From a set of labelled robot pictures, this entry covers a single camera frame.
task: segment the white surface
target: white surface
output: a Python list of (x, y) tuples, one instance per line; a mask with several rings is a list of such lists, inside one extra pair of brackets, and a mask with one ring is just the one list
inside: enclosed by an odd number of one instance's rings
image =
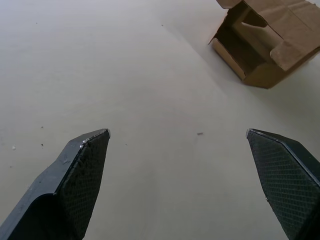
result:
[(109, 128), (86, 239), (287, 239), (245, 135), (320, 159), (320, 58), (242, 85), (207, 45), (223, 16), (214, 0), (2, 1), (0, 222), (69, 140)]

